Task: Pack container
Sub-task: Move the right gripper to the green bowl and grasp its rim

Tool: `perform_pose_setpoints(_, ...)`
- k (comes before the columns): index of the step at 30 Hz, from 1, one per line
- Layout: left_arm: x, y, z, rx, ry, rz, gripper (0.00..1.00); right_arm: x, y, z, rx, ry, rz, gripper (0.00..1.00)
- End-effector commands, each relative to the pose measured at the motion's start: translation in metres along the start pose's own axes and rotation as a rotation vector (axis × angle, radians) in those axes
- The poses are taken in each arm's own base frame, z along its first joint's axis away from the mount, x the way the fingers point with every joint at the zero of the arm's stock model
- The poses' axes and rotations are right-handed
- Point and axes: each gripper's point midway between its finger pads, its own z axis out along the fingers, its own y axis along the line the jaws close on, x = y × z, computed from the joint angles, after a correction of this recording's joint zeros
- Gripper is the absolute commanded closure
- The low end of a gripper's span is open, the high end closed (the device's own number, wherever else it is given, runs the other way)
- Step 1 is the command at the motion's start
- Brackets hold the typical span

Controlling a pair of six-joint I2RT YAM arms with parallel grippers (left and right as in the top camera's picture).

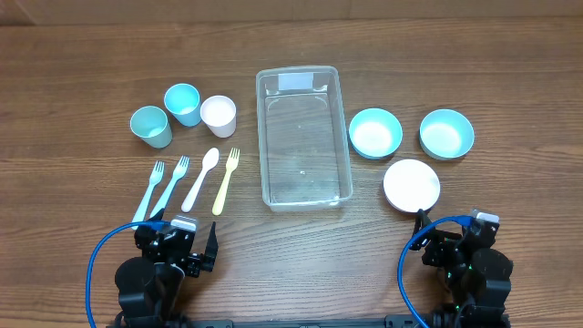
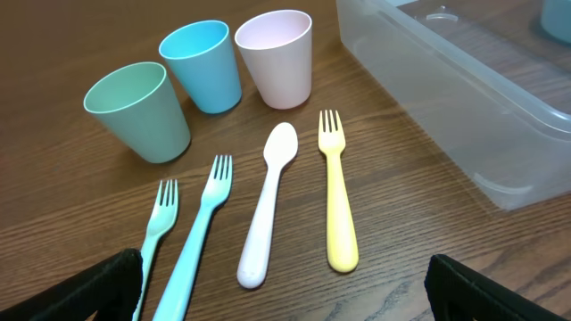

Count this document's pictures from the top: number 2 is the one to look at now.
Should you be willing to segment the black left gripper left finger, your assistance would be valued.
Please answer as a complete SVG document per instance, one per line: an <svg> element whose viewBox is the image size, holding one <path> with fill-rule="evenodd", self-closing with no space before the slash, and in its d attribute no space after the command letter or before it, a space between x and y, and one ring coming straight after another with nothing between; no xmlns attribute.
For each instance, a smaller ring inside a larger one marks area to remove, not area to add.
<svg viewBox="0 0 571 321"><path fill-rule="evenodd" d="M140 250L127 248L1 312L3 320L131 321L142 292Z"/></svg>

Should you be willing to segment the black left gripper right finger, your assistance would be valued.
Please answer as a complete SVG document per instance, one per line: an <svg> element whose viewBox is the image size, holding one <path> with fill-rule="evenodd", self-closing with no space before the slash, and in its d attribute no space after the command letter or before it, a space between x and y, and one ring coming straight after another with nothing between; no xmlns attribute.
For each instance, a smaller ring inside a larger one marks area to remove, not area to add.
<svg viewBox="0 0 571 321"><path fill-rule="evenodd" d="M565 321L444 254L431 257L424 285L435 321Z"/></svg>

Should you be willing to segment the blue plastic fork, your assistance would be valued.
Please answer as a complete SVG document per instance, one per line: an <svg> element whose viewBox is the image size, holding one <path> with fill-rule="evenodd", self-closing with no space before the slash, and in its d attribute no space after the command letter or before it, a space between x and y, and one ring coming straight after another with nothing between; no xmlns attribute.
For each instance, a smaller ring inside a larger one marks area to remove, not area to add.
<svg viewBox="0 0 571 321"><path fill-rule="evenodd" d="M153 321L182 321L185 318L211 217L229 197L232 177L232 156L217 155L203 190L200 208L153 315Z"/></svg>

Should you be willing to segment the green plastic fork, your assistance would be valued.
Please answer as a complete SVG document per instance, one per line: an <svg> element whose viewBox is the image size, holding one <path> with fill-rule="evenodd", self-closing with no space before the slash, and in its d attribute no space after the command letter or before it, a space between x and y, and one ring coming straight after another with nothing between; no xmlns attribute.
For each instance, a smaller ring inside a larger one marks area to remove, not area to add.
<svg viewBox="0 0 571 321"><path fill-rule="evenodd" d="M149 218L145 239L141 248L142 257L142 286L137 307L132 320L137 321L145 301L145 289L153 263L153 256L160 239L174 227L178 214L178 181L160 182L153 211Z"/></svg>

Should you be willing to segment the yellow plastic fork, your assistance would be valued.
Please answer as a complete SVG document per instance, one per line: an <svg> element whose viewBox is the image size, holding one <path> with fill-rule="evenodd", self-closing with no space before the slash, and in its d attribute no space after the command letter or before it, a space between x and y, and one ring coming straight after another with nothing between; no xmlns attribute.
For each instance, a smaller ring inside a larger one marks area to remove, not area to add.
<svg viewBox="0 0 571 321"><path fill-rule="evenodd" d="M318 142L327 163L327 260L333 270L349 273L358 265L359 249L343 178L345 138L338 111L319 112Z"/></svg>

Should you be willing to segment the green plastic cup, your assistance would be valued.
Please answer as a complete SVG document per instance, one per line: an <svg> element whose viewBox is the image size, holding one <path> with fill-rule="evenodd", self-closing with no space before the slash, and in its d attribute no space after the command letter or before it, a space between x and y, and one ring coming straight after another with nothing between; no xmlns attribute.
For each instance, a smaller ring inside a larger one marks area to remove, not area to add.
<svg viewBox="0 0 571 321"><path fill-rule="evenodd" d="M190 145L191 134L165 67L138 62L95 83L83 102L121 142L144 160L164 163Z"/></svg>

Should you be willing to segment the white plastic spoon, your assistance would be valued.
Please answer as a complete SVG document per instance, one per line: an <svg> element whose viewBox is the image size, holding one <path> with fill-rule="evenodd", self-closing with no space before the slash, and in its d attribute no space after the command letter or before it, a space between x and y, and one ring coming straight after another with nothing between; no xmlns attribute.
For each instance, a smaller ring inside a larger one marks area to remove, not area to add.
<svg viewBox="0 0 571 321"><path fill-rule="evenodd" d="M266 277L279 179L282 169L294 159L297 151L298 138L293 125L288 122L276 125L264 147L268 171L236 272L238 283L246 289L259 287Z"/></svg>

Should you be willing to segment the blue plastic cup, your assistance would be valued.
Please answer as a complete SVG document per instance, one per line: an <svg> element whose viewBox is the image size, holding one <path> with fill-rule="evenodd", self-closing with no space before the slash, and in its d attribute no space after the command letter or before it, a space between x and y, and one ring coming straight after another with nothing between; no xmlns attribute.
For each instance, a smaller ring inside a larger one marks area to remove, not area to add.
<svg viewBox="0 0 571 321"><path fill-rule="evenodd" d="M171 32L159 45L197 108L209 114L228 111L242 98L230 29L223 21L198 21Z"/></svg>

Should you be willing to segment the pink plastic cup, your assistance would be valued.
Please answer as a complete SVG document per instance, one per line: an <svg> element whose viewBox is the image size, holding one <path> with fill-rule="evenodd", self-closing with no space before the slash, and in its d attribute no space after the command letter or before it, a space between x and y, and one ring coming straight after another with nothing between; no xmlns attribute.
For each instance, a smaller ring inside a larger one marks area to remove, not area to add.
<svg viewBox="0 0 571 321"><path fill-rule="evenodd" d="M308 13L265 12L242 24L235 42L265 104L286 110L309 98L312 18Z"/></svg>

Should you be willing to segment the green plastic bowl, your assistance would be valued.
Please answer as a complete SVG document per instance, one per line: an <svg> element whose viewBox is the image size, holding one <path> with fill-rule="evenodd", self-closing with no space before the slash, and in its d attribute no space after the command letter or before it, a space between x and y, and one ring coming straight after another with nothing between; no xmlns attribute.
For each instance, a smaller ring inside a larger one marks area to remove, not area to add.
<svg viewBox="0 0 571 321"><path fill-rule="evenodd" d="M544 0L541 25L545 31L558 40L570 42L570 0Z"/></svg>

